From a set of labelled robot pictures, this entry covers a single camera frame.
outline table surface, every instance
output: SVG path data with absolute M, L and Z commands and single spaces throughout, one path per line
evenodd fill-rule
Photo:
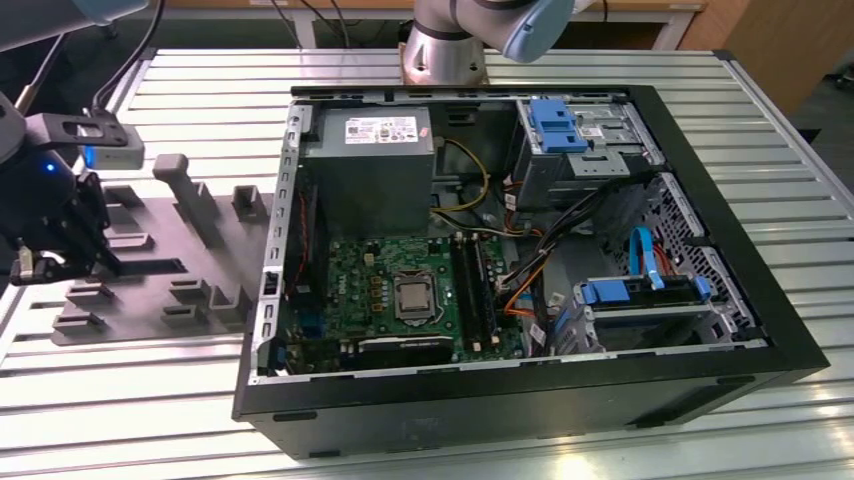
M 169 0 L 172 8 L 245 8 L 264 5 L 264 1 L 249 3 L 251 0 Z M 291 0 L 284 4 L 284 8 L 305 8 L 297 1 Z M 332 8 L 329 0 L 312 0 L 311 5 L 316 8 Z M 608 10 L 615 12 L 660 12 L 660 11 L 688 11 L 698 12 L 706 8 L 708 0 L 608 0 Z M 359 9 L 412 9 L 415 0 L 337 0 L 340 8 Z M 599 0 L 587 10 L 602 10 L 604 3 Z
M 0 476 L 851 478 L 854 203 L 740 67 L 703 52 L 566 51 L 530 66 L 487 57 L 492 84 L 658 87 L 832 366 L 679 427 L 296 463 L 231 420 L 239 335 L 56 347 L 67 284 L 10 288 L 0 301 Z M 307 84 L 400 84 L 397 54 L 161 51 L 113 101 L 148 158 L 185 153 L 213 194 L 251 184 L 271 192 L 288 89 Z M 103 172 L 104 182 L 169 196 L 151 164 Z

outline power cable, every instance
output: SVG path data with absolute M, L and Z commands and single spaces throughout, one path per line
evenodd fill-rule
M 89 115 L 97 115 L 99 113 L 104 112 L 104 109 L 107 107 L 105 97 L 109 94 L 109 92 L 115 90 L 116 86 L 119 85 L 119 81 L 127 75 L 128 71 L 131 70 L 131 67 L 139 61 L 139 58 L 143 56 L 143 52 L 148 48 L 151 39 L 155 36 L 155 32 L 157 31 L 157 26 L 160 25 L 160 20 L 163 19 L 164 10 L 165 10 L 165 0 L 157 0 L 155 16 L 151 19 L 151 25 L 148 26 L 148 31 L 145 32 L 145 35 L 143 36 L 143 39 L 140 40 L 139 45 L 136 46 L 136 50 L 133 50 L 133 53 L 131 53 L 131 56 L 128 57 L 127 61 L 116 71 L 115 75 L 109 80 L 107 80 L 107 83 L 104 83 L 104 86 L 97 90 L 97 92 L 95 92 L 95 96 L 92 97 L 92 108 L 89 111 Z
M 284 23 L 284 28 L 288 30 L 288 35 L 291 35 L 291 38 L 293 39 L 293 42 L 296 43 L 296 48 L 299 48 L 301 50 L 303 49 L 303 44 L 299 41 L 299 37 L 296 36 L 296 32 L 293 31 L 293 28 L 291 27 L 291 22 L 288 21 L 287 17 L 284 16 L 284 12 L 281 11 L 281 7 L 279 6 L 279 3 L 276 3 L 276 0 L 269 0 L 269 3 L 275 7 L 276 12 L 279 12 L 279 17 L 281 18 L 281 23 Z

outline wooden cabinet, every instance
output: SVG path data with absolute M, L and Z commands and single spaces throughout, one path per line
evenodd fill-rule
M 682 50 L 730 50 L 784 113 L 794 113 L 854 47 L 854 0 L 710 0 Z

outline yellow wire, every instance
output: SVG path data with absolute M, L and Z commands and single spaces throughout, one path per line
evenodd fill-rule
M 483 190 L 480 191 L 480 195 L 477 195 L 477 198 L 475 198 L 471 202 L 463 204 L 463 205 L 456 205 L 453 207 L 444 207 L 444 208 L 433 208 L 432 211 L 433 212 L 460 212 L 463 210 L 467 210 L 468 208 L 476 206 L 483 199 L 487 196 L 487 193 L 490 191 L 490 174 L 486 171 L 486 166 L 483 165 L 483 162 L 480 161 L 480 159 L 477 158 L 477 156 L 472 153 L 471 150 L 468 150 L 465 148 L 465 146 L 459 143 L 456 140 L 447 138 L 444 140 L 445 143 L 449 143 L 452 145 L 455 145 L 456 147 L 459 147 L 459 149 L 465 153 L 465 155 L 468 155 L 468 158 L 471 158 L 471 160 L 475 162 L 475 165 L 477 165 L 477 168 L 480 169 L 480 174 L 483 175 Z

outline power supply label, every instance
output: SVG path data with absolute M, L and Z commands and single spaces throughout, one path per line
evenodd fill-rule
M 416 143 L 415 117 L 368 117 L 347 120 L 347 145 L 369 143 Z

